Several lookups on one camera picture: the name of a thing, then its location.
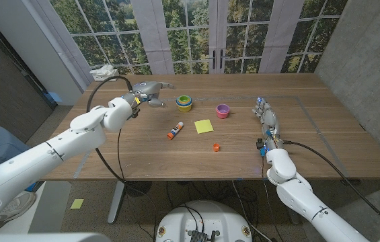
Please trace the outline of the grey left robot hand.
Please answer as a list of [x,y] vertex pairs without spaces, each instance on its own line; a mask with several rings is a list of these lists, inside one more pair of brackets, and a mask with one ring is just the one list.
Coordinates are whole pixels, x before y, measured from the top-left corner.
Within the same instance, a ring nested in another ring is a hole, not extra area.
[[139,114],[139,106],[146,102],[152,108],[166,108],[167,105],[159,99],[161,89],[175,89],[171,83],[158,81],[144,81],[135,84],[132,91],[122,96],[132,108],[131,118],[136,118]]

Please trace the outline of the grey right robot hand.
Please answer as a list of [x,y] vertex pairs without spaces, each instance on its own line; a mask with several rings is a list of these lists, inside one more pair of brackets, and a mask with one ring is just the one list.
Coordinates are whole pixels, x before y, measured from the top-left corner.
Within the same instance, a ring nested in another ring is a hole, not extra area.
[[271,105],[264,98],[258,97],[252,112],[259,118],[262,125],[262,138],[258,138],[256,141],[256,148],[260,151],[261,156],[264,157],[270,150],[282,149],[280,125]]

